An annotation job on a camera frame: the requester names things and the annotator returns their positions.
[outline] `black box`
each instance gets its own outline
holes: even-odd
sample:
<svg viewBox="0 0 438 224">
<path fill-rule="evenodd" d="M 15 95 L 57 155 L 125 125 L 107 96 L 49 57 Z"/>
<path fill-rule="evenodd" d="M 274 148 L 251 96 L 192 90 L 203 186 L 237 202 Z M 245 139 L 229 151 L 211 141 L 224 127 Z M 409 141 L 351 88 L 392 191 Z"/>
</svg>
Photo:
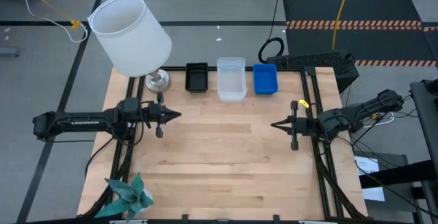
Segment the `black box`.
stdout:
<svg viewBox="0 0 438 224">
<path fill-rule="evenodd" d="M 185 70 L 185 90 L 205 92 L 208 89 L 208 64 L 187 63 Z"/>
</svg>

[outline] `wooden tabletop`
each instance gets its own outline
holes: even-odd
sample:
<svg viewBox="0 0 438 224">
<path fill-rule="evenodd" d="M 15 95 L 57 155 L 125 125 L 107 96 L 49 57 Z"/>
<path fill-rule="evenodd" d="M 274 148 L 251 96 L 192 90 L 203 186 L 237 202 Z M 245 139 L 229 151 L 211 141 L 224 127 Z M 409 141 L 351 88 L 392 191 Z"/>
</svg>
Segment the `wooden tabletop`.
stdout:
<svg viewBox="0 0 438 224">
<path fill-rule="evenodd" d="M 146 219 L 322 220 L 320 191 L 309 137 L 298 136 L 299 150 L 290 149 L 291 137 L 271 123 L 290 114 L 290 102 L 304 99 L 300 73 L 278 72 L 279 91 L 256 96 L 253 73 L 246 73 L 248 93 L 241 103 L 221 103 L 217 97 L 216 72 L 209 72 L 209 90 L 185 91 L 185 72 L 170 72 L 172 84 L 164 104 L 183 115 L 164 126 L 164 137 L 145 129 L 135 146 L 131 178 L 138 172 L 153 194 L 155 204 Z M 325 110 L 341 107 L 332 69 L 317 69 Z M 113 71 L 104 108 L 125 98 L 128 78 Z M 142 101 L 156 100 L 144 89 Z M 300 107 L 299 116 L 305 116 Z M 110 138 L 99 133 L 93 152 Z M 113 142 L 92 162 L 83 187 L 78 214 L 86 212 L 107 186 Z M 340 187 L 357 209 L 367 214 L 350 145 L 332 143 Z M 329 199 L 333 201 L 330 187 Z M 331 214 L 335 215 L 331 203 Z"/>
</svg>

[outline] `warning tape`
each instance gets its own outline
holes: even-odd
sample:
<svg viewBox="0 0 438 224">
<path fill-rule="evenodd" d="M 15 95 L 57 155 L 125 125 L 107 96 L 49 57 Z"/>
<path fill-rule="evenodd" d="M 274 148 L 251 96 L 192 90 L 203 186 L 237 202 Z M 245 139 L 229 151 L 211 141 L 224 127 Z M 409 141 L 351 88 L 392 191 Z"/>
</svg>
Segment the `warning tape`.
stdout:
<svg viewBox="0 0 438 224">
<path fill-rule="evenodd" d="M 334 29 L 336 21 L 288 21 L 288 29 Z M 338 21 L 337 29 L 422 29 L 421 21 Z"/>
<path fill-rule="evenodd" d="M 435 60 L 356 60 L 356 66 L 436 66 Z"/>
<path fill-rule="evenodd" d="M 438 27 L 425 27 L 424 28 L 425 32 L 429 32 L 429 31 L 438 31 Z"/>
</svg>

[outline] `lamp base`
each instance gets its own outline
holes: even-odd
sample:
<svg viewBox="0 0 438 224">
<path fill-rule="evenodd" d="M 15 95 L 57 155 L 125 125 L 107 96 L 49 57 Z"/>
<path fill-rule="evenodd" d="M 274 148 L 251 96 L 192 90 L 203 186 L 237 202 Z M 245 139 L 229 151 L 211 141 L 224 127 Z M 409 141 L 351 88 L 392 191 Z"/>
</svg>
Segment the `lamp base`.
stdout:
<svg viewBox="0 0 438 224">
<path fill-rule="evenodd" d="M 151 92 L 164 92 L 170 86 L 170 76 L 165 70 L 156 70 L 146 76 L 146 87 Z"/>
</svg>

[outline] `white lampshade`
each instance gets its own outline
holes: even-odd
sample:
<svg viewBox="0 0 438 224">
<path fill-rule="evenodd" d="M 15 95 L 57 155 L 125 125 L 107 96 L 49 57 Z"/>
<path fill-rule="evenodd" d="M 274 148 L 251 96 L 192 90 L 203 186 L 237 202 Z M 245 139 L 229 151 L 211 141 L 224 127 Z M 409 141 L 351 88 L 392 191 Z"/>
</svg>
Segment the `white lampshade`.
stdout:
<svg viewBox="0 0 438 224">
<path fill-rule="evenodd" d="M 88 18 L 114 68 L 128 77 L 157 70 L 172 41 L 143 0 L 107 0 Z"/>
</svg>

